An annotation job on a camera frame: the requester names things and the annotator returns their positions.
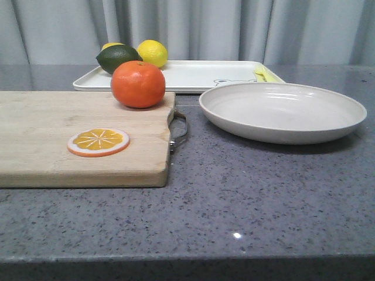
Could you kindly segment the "yellow lemon rear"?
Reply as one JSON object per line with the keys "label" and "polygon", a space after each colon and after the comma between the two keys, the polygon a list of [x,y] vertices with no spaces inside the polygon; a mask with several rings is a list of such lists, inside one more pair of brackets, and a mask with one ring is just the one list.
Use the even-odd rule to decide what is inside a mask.
{"label": "yellow lemon rear", "polygon": [[106,43],[102,46],[102,50],[108,48],[108,47],[111,47],[111,46],[118,46],[118,45],[123,45],[123,43],[120,43],[120,42],[109,42],[109,43]]}

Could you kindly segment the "yellow lemon front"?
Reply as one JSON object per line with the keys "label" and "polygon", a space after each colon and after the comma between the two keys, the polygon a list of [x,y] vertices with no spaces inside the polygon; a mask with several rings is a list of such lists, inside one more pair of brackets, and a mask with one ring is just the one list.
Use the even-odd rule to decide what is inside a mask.
{"label": "yellow lemon front", "polygon": [[143,61],[159,68],[163,67],[168,61],[168,50],[162,43],[156,40],[144,40],[137,47],[137,52]]}

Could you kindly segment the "yellow-green stick far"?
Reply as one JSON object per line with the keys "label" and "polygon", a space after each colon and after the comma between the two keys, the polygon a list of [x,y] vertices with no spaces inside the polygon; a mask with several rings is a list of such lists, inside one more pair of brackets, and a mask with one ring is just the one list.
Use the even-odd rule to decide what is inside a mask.
{"label": "yellow-green stick far", "polygon": [[258,66],[254,69],[254,75],[258,82],[267,82],[266,74],[263,66]]}

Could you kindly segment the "beige round plate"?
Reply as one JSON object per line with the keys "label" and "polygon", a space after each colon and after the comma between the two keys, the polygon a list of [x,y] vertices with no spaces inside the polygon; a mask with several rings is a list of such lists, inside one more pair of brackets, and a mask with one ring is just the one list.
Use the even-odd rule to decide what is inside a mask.
{"label": "beige round plate", "polygon": [[199,98],[206,118],[254,141],[310,145],[342,138],[366,119],[356,100],[323,88],[290,83],[241,83],[212,88]]}

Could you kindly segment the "grey curtain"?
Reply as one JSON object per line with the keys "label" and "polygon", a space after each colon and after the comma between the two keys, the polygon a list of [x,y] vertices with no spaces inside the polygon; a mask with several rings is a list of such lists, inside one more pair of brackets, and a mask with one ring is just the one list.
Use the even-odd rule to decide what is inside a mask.
{"label": "grey curtain", "polygon": [[172,60],[374,65],[373,1],[2,1],[2,64],[94,64],[153,39]]}

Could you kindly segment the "wooden cutting board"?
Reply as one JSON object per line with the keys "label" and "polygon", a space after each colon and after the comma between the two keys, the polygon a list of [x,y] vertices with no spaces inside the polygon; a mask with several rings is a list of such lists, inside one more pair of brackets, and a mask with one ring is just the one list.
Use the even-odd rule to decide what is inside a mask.
{"label": "wooden cutting board", "polygon": [[[173,92],[133,109],[108,91],[2,91],[1,187],[162,187],[174,109]],[[93,128],[122,130],[130,143],[104,157],[68,151],[72,136]]]}

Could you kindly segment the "white rectangular tray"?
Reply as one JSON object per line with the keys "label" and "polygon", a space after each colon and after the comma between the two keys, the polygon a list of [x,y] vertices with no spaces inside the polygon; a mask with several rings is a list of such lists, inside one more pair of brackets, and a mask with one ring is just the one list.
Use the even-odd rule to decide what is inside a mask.
{"label": "white rectangular tray", "polygon": [[[256,61],[207,60],[169,60],[161,72],[165,77],[166,91],[200,94],[217,86],[256,83],[258,81],[254,69],[258,66],[263,66],[264,71],[273,73]],[[107,91],[111,90],[111,79],[109,73],[97,67],[74,81],[73,87],[80,91]]]}

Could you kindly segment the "green lime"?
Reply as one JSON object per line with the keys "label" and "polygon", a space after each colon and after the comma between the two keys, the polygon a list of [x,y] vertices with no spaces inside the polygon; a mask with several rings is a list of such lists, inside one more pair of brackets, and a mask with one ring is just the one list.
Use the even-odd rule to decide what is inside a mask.
{"label": "green lime", "polygon": [[143,61],[133,47],[124,44],[116,44],[103,49],[97,55],[96,60],[100,67],[109,74],[113,74],[117,67],[128,61]]}

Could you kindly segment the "orange slice toy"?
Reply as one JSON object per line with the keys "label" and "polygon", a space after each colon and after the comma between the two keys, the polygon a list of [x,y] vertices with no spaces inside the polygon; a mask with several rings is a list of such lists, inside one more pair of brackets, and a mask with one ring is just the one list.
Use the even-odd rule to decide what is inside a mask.
{"label": "orange slice toy", "polygon": [[81,157],[103,157],[118,153],[130,144],[129,135],[119,129],[94,128],[72,136],[67,149]]}

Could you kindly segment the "yellow lemon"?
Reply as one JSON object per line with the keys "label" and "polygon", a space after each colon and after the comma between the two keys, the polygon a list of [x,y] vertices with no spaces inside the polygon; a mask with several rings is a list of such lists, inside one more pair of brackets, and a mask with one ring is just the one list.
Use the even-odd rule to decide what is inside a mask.
{"label": "yellow lemon", "polygon": [[108,47],[111,47],[111,46],[118,46],[118,45],[123,45],[123,43],[120,43],[120,42],[109,42],[109,43],[106,43],[102,46],[102,50],[108,48]]}
{"label": "yellow lemon", "polygon": [[144,40],[137,47],[137,52],[143,61],[159,68],[163,67],[168,61],[168,50],[162,43],[156,40]]}

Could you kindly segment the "orange mandarin fruit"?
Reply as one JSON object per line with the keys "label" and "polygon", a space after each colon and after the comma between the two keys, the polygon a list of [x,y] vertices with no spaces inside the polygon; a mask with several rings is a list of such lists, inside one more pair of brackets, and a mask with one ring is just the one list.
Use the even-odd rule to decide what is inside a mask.
{"label": "orange mandarin fruit", "polygon": [[112,74],[111,91],[122,105],[149,108],[161,102],[166,82],[161,70],[144,61],[128,61]]}

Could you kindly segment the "yellow-green stick near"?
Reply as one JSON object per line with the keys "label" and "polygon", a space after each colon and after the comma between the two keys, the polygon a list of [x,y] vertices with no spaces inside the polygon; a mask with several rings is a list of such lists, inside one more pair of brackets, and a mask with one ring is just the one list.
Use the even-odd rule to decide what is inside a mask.
{"label": "yellow-green stick near", "polygon": [[273,73],[270,73],[269,71],[264,71],[266,74],[267,82],[268,83],[283,83],[284,81],[274,75]]}

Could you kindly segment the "yellow-green stick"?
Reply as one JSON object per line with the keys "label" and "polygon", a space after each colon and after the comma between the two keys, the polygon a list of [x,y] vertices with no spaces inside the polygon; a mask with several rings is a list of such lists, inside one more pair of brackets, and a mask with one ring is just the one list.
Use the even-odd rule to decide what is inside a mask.
{"label": "yellow-green stick", "polygon": [[264,71],[266,74],[267,82],[268,83],[283,83],[284,81],[274,75],[273,73],[270,73],[269,71]]}
{"label": "yellow-green stick", "polygon": [[254,69],[254,75],[258,82],[267,82],[266,74],[263,66],[258,66]]}

